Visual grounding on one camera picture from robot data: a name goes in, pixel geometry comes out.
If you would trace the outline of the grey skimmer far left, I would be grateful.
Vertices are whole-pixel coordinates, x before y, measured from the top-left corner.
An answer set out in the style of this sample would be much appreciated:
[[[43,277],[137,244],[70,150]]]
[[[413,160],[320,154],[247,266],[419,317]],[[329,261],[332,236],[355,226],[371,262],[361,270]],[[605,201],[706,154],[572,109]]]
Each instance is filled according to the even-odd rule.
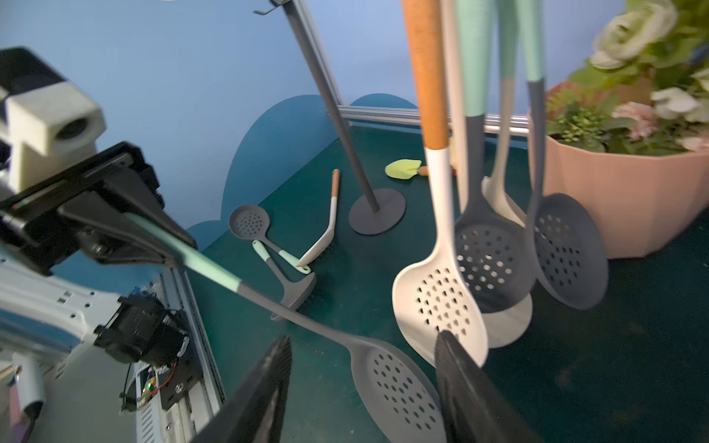
[[[303,274],[310,274],[311,269],[308,265],[298,266],[298,258],[267,238],[269,226],[270,216],[268,212],[256,205],[243,205],[235,209],[229,218],[229,228],[236,237],[250,241],[258,240],[267,245],[297,271]]]

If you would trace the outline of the cream utensil rack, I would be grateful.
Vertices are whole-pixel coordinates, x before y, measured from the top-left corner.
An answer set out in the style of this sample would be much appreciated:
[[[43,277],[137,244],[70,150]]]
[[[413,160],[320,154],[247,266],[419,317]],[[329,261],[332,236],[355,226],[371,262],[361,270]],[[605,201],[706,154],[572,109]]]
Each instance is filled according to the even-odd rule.
[[[441,2],[443,41],[448,84],[448,99],[452,118],[451,145],[454,150],[452,158],[456,160],[457,188],[459,209],[463,212],[468,201],[467,176],[467,138],[465,129],[465,109],[463,108],[463,77],[458,57],[458,32],[454,18],[455,2]],[[489,348],[498,349],[519,340],[528,329],[533,317],[533,300],[526,295],[522,301],[512,308],[482,315],[487,334]]]

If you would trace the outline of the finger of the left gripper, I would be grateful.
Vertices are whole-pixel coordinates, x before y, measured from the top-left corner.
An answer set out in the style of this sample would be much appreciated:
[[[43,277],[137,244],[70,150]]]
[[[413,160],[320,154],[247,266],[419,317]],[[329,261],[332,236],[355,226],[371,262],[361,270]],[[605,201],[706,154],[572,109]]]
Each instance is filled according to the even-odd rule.
[[[57,208],[77,239],[79,249],[102,265],[181,266],[182,256],[164,242],[175,238],[196,247],[194,238],[166,229],[141,215],[120,212],[98,193],[87,191]]]

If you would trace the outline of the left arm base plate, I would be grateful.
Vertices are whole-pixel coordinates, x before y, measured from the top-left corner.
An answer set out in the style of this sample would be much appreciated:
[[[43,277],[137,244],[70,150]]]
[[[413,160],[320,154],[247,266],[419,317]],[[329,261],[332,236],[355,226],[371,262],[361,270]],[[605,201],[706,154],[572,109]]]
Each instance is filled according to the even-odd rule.
[[[165,367],[150,367],[136,371],[129,365],[124,386],[119,393],[120,413],[136,413],[153,400],[168,411],[183,400],[188,391],[203,380],[203,371],[195,358],[183,357]]]

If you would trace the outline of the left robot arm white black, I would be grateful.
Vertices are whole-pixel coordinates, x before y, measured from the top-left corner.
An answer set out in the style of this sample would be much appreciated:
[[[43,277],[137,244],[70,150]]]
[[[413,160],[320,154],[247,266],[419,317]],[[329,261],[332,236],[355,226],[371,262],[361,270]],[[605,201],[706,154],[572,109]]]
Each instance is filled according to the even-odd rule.
[[[203,379],[186,314],[144,295],[116,297],[101,311],[94,291],[69,288],[52,273],[76,253],[105,266],[180,269],[183,260],[150,228],[195,241],[165,213],[158,187],[140,148],[122,142],[4,199],[1,245],[13,266],[1,284],[19,315],[90,336],[120,362],[153,367],[153,393],[169,410]]]

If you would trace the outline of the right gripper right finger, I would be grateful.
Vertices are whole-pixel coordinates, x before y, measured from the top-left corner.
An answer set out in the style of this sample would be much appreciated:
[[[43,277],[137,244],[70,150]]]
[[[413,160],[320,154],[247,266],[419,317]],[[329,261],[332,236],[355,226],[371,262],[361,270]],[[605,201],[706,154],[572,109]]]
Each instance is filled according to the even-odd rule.
[[[448,330],[435,345],[441,414],[449,442],[541,442]]]

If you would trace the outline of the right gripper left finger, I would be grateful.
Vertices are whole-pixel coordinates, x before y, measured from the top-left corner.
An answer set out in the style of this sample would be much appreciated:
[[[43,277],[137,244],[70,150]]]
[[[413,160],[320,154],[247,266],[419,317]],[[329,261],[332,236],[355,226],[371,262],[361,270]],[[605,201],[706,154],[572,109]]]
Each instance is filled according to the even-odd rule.
[[[293,363],[290,337],[278,337],[246,381],[199,431],[195,442],[279,442]]]

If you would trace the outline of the pink pot with flowers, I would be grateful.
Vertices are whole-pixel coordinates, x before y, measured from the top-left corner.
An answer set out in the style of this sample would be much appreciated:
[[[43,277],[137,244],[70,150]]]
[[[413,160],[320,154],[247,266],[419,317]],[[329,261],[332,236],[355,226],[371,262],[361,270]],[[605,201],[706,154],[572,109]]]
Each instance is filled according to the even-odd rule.
[[[708,5],[629,1],[547,91],[546,194],[592,216],[608,258],[642,258],[708,207]]]

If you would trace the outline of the cream skimmer mint handle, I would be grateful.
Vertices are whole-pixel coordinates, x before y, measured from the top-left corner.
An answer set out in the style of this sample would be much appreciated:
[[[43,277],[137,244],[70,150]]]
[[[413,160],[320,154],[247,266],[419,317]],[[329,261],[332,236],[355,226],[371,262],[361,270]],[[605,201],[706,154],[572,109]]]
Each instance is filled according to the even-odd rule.
[[[500,44],[500,131],[493,172],[491,177],[483,180],[482,189],[484,197],[497,214],[524,225],[526,215],[505,192],[519,39],[515,3],[498,1],[497,12]],[[532,317],[531,295],[526,295],[512,308],[483,315],[489,335],[489,347],[498,349],[517,341],[528,329]]]

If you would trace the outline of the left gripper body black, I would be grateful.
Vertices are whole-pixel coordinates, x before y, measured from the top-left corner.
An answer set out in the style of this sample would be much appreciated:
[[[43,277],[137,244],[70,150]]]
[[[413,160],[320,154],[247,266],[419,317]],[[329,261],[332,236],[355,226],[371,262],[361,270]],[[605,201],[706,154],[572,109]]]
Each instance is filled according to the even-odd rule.
[[[120,212],[154,214],[160,209],[153,168],[128,142],[99,152],[1,202],[1,245],[23,265],[49,276],[78,251],[59,205],[94,191]]]

